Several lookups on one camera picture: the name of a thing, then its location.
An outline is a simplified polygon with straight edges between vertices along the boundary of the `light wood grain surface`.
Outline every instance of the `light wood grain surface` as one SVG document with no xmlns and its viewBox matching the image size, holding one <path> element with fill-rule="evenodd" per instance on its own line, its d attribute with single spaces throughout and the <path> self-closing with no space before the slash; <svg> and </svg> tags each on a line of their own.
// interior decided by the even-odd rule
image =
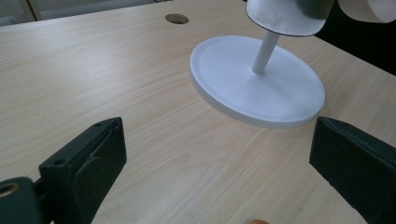
<svg viewBox="0 0 396 224">
<path fill-rule="evenodd" d="M 187 24 L 164 19 L 187 16 Z M 172 1 L 0 28 L 0 180 L 121 116 L 128 162 L 93 223 L 365 223 L 308 163 L 315 122 L 259 128 L 207 103 L 190 56 L 218 35 L 262 38 L 240 0 Z M 326 90 L 321 116 L 396 146 L 396 77 L 313 36 L 281 37 Z"/>
</svg>

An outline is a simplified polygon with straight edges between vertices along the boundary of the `screw hole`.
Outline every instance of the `screw hole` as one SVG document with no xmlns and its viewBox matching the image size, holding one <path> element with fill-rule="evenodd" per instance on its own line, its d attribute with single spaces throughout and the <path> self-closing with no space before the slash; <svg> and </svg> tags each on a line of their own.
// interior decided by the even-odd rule
<svg viewBox="0 0 396 224">
<path fill-rule="evenodd" d="M 168 14 L 165 16 L 165 19 L 174 24 L 186 24 L 189 22 L 189 18 L 181 14 Z"/>
<path fill-rule="evenodd" d="M 65 162 L 66 162 L 66 160 L 64 160 L 64 159 L 59 159 L 59 160 L 55 161 L 53 164 L 54 164 L 54 165 L 63 165 Z"/>
<path fill-rule="evenodd" d="M 18 183 L 8 183 L 0 186 L 0 198 L 6 197 L 7 195 L 17 191 L 20 187 Z"/>
</svg>

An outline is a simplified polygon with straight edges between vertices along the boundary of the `white round base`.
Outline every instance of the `white round base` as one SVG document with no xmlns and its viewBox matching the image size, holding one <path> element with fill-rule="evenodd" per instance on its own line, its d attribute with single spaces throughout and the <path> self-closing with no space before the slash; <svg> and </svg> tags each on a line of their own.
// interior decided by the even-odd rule
<svg viewBox="0 0 396 224">
<path fill-rule="evenodd" d="M 262 41 L 218 36 L 191 55 L 191 79 L 204 98 L 225 114 L 266 128 L 292 128 L 313 119 L 325 101 L 316 73 L 278 46 L 264 74 L 251 71 Z"/>
</svg>

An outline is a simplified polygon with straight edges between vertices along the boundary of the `white cylindrical object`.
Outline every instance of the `white cylindrical object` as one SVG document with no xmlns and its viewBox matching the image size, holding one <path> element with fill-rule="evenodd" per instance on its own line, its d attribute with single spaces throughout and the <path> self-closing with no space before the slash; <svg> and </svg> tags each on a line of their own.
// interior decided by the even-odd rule
<svg viewBox="0 0 396 224">
<path fill-rule="evenodd" d="M 338 4 L 356 21 L 387 23 L 396 20 L 395 0 L 338 0 Z"/>
<path fill-rule="evenodd" d="M 254 61 L 253 67 L 251 70 L 256 73 L 262 75 L 264 73 L 264 68 L 268 64 L 270 60 L 271 54 L 274 51 L 277 40 L 280 35 L 274 32 L 268 31 L 266 37 L 262 41 L 260 45 L 259 52 L 257 53 L 256 60 Z"/>
</svg>

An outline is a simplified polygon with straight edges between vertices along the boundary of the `white stand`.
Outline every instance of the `white stand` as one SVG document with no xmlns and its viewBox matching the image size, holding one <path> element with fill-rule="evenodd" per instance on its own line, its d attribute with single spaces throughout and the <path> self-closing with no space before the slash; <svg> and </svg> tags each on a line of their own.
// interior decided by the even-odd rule
<svg viewBox="0 0 396 224">
<path fill-rule="evenodd" d="M 204 98 L 222 112 L 267 128 L 292 128 L 313 119 L 325 91 L 302 60 L 276 46 L 244 36 L 207 39 L 191 55 L 191 79 Z"/>
</svg>

